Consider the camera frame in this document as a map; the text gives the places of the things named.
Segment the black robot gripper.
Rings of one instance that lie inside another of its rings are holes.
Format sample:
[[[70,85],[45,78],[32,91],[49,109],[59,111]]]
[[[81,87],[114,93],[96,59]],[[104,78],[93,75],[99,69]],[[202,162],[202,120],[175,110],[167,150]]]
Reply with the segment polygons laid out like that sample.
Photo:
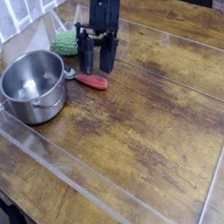
[[[94,47],[100,46],[100,69],[110,73],[118,45],[120,0],[90,0],[89,23],[76,22],[76,37],[81,71],[92,75]]]

